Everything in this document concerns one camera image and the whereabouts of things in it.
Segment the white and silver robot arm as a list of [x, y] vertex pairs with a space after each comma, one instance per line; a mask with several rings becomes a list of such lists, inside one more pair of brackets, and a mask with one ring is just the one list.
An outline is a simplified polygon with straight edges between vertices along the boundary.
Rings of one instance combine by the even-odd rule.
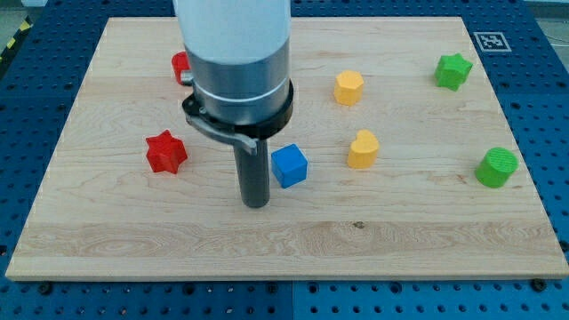
[[268, 139], [293, 114], [289, 0], [176, 0], [192, 94], [189, 125], [232, 146], [242, 201], [270, 198]]

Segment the black clamp ring with lever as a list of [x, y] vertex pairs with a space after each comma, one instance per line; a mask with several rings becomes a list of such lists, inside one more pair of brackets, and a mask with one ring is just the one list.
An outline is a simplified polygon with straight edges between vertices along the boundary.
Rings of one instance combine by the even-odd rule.
[[214, 118], [196, 100], [194, 93], [182, 102], [181, 107], [187, 123], [204, 136], [241, 148], [251, 156], [257, 156], [257, 143], [282, 131], [292, 117], [294, 95], [292, 80], [289, 80], [288, 85], [288, 93], [282, 107], [272, 117], [254, 124], [231, 124]]

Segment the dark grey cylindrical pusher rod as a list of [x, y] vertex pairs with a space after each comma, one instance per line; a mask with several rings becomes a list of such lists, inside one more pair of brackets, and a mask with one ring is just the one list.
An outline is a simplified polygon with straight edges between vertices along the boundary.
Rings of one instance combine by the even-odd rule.
[[242, 148], [234, 148], [241, 198], [251, 208], [261, 208], [270, 199], [268, 145], [265, 140], [257, 143], [257, 151], [252, 156]]

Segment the red block behind arm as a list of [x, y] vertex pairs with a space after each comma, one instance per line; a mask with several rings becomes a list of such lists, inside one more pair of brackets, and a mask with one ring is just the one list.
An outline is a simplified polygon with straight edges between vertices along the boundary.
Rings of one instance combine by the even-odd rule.
[[180, 85], [184, 85], [184, 80], [182, 76], [185, 73], [191, 71], [191, 66], [188, 62], [188, 55], [186, 52], [175, 53], [171, 58], [172, 69], [176, 78], [176, 81]]

